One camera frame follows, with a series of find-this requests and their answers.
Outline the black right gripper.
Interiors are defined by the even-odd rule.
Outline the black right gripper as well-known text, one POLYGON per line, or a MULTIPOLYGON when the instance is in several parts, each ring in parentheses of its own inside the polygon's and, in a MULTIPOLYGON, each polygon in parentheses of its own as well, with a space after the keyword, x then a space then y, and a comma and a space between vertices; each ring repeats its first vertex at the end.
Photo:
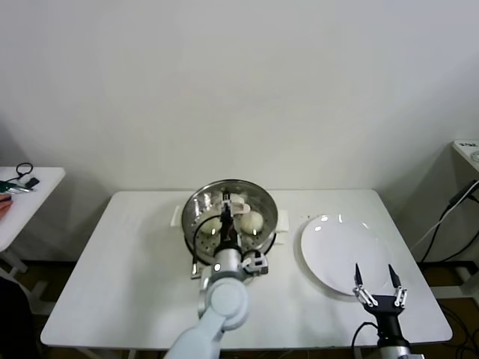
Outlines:
POLYGON ((402 306, 406 303, 407 289, 402 286, 400 277, 391 264, 388 265, 388 270, 395 297, 391 295, 372 296, 364 288, 358 264, 355 266, 353 294, 364 305, 365 310, 375 317, 379 340, 405 340, 398 317, 404 310, 402 306))

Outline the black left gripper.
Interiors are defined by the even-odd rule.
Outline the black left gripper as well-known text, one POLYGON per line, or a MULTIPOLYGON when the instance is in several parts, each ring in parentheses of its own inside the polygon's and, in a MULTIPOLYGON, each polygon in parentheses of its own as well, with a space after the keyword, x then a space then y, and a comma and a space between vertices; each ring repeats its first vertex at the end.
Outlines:
POLYGON ((238 247, 238 234, 235 230, 237 206, 236 204, 231 204, 231 194, 229 191, 222 193, 221 220, 229 222, 222 222, 219 247, 238 247))

